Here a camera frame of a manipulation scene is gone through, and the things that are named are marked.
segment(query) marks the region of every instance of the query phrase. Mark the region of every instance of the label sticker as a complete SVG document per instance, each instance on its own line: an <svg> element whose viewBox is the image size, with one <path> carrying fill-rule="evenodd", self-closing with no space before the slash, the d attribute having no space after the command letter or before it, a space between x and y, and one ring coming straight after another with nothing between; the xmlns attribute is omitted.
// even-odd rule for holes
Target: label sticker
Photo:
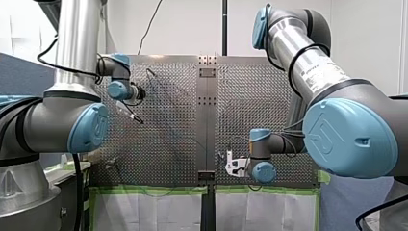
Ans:
<svg viewBox="0 0 408 231"><path fill-rule="evenodd" d="M312 93L350 79L344 71L328 57L319 59L319 64L315 64L311 66L311 68L308 68L308 70L301 72L300 76Z"/></svg>

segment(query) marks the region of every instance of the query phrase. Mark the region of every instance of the robotic arm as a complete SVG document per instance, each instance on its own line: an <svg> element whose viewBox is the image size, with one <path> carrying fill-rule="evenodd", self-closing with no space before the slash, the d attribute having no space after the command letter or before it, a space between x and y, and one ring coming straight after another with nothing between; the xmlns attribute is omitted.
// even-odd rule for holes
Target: robotic arm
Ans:
<svg viewBox="0 0 408 231"><path fill-rule="evenodd" d="M105 3L63 0L56 64L51 64L54 85L43 98L0 97L0 226L6 230L60 229L60 190L49 187L39 153L78 154L102 144L108 110L94 90L95 77L112 77L108 95L114 100L134 104L145 97L129 81L128 57L97 58Z"/></svg>
<svg viewBox="0 0 408 231"><path fill-rule="evenodd" d="M304 139L281 139L269 129L250 132L251 158L245 167L255 180L273 181L271 154L303 147L320 167L340 176L408 175L408 124L403 120L408 101L347 76L329 58L330 30L320 14L267 5L258 11L252 39L254 48L265 49L270 62L288 73L294 92L288 126L300 128L295 123L306 112Z"/></svg>

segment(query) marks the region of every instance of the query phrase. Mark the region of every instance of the perforated metal panel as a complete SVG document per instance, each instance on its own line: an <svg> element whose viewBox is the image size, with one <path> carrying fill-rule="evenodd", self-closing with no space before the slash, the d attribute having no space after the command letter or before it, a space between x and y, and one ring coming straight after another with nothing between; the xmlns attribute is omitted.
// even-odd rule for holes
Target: perforated metal panel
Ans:
<svg viewBox="0 0 408 231"><path fill-rule="evenodd" d="M285 126L292 94L287 76L263 58L220 57L217 71L216 153L225 155L226 145L232 140L234 158L246 157L252 128L280 132ZM273 185L313 187L317 183L316 165L308 154L298 154L295 158L272 155L272 162L277 168ZM217 184L248 183L247 179L229 176L219 157L216 165Z"/></svg>
<svg viewBox="0 0 408 231"><path fill-rule="evenodd" d="M292 92L286 75L262 58L217 57L217 65L211 66L216 76L210 77L199 77L205 66L198 57L135 56L131 60L131 80L147 91L144 102L131 109L144 124L117 112L106 93L110 81L104 80L98 89L110 110L110 127L91 183L196 186L197 172L215 167L216 184L247 184L247 179L228 176L217 154L225 154L232 137L248 138L252 128L282 130ZM147 68L157 77L147 75ZM233 150L234 158L246 156L248 141L234 139ZM106 168L113 159L118 168ZM272 162L278 169L274 185L314 187L317 183L316 166L307 154L292 159L273 155Z"/></svg>
<svg viewBox="0 0 408 231"><path fill-rule="evenodd" d="M147 97L130 108L144 124L118 113L106 93L110 81L104 80L99 93L109 108L110 125L92 184L196 185L197 57L131 58L131 81L142 86ZM148 75L147 68L157 76ZM118 168L106 168L112 159Z"/></svg>

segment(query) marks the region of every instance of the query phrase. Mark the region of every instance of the blue joint cap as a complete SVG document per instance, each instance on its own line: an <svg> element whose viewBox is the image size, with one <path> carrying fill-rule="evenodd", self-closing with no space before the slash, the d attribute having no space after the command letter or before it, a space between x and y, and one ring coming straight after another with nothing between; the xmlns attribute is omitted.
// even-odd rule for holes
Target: blue joint cap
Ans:
<svg viewBox="0 0 408 231"><path fill-rule="evenodd" d="M270 183L276 178L276 168L269 162L258 163L252 169L252 177L262 184Z"/></svg>
<svg viewBox="0 0 408 231"><path fill-rule="evenodd" d="M254 29L252 31L252 47L258 50L265 49L264 37L265 37L265 26L267 23L267 16L265 14L265 8L258 10L255 17Z"/></svg>
<svg viewBox="0 0 408 231"><path fill-rule="evenodd" d="M393 131L376 112L358 102L331 98L313 105L303 121L309 155L336 175L376 178L398 159Z"/></svg>
<svg viewBox="0 0 408 231"><path fill-rule="evenodd" d="M272 134L268 128L254 128L249 132L250 141L260 141L262 139L268 138Z"/></svg>
<svg viewBox="0 0 408 231"><path fill-rule="evenodd" d="M108 110L101 103L89 105L78 116L68 139L70 153L90 152L98 148L108 130Z"/></svg>
<svg viewBox="0 0 408 231"><path fill-rule="evenodd" d="M130 66L130 59L129 56L121 54L121 53L114 53L111 54L111 58L125 64L127 67Z"/></svg>
<svg viewBox="0 0 408 231"><path fill-rule="evenodd" d="M132 97L130 88L126 88L125 84L120 81L112 81L108 85L108 95L115 100L125 100Z"/></svg>

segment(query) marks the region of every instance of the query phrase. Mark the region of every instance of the metal pole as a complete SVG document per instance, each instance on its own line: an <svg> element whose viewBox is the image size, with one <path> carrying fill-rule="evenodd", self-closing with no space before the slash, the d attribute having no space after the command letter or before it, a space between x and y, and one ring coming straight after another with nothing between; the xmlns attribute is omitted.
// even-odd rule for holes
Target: metal pole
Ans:
<svg viewBox="0 0 408 231"><path fill-rule="evenodd" d="M222 56L227 56L228 43L228 0L222 0Z"/></svg>
<svg viewBox="0 0 408 231"><path fill-rule="evenodd" d="M56 64L94 73L101 0L63 0ZM97 96L94 77L56 69L49 91L79 92Z"/></svg>

